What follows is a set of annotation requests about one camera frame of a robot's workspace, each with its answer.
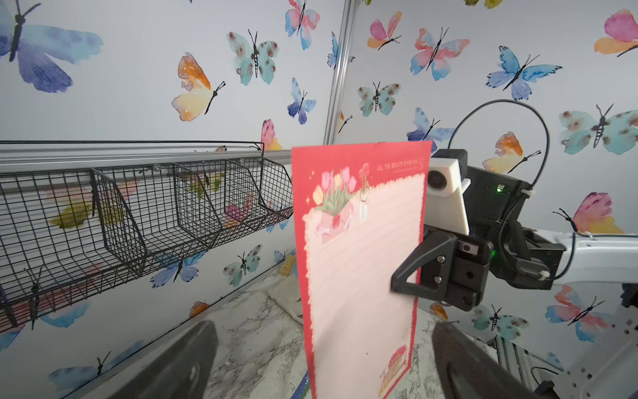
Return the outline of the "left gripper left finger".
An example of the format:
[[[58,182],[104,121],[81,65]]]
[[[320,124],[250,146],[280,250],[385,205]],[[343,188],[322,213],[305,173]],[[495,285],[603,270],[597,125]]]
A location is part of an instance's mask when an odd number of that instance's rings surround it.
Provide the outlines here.
[[[219,347],[215,324],[196,324],[113,398],[202,398]]]

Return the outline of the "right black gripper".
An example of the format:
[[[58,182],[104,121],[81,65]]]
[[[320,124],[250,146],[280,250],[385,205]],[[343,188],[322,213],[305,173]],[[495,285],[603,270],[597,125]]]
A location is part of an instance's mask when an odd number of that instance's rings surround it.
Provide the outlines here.
[[[392,274],[390,290],[469,311],[490,275],[516,289],[550,289],[566,248],[520,224],[531,184],[469,166],[465,150],[439,149],[432,158],[457,159],[471,179],[464,193],[470,234],[426,225],[429,234]]]

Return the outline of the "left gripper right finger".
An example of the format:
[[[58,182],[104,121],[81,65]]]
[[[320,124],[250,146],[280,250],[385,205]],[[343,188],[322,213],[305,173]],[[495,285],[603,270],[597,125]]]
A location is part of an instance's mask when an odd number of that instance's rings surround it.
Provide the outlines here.
[[[436,369],[446,398],[537,397],[452,324],[436,324],[432,332],[432,344]]]

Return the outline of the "red stationery paper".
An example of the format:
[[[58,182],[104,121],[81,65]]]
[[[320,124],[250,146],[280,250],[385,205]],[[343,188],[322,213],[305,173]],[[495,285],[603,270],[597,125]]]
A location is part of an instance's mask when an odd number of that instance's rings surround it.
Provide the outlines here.
[[[423,239],[427,142],[296,147],[293,216],[315,398],[387,398],[410,370],[418,300],[391,278]]]

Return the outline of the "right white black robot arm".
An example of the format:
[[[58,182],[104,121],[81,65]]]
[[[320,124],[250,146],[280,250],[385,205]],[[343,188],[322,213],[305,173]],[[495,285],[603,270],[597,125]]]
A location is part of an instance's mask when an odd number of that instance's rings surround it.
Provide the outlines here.
[[[468,165],[467,152],[430,158],[425,237],[390,281],[392,291],[475,316],[477,329],[512,339],[523,319],[483,306],[487,279],[554,290],[546,318],[571,325],[591,347],[561,373],[563,397],[637,395],[637,237],[528,229],[518,222],[533,193],[525,181]]]

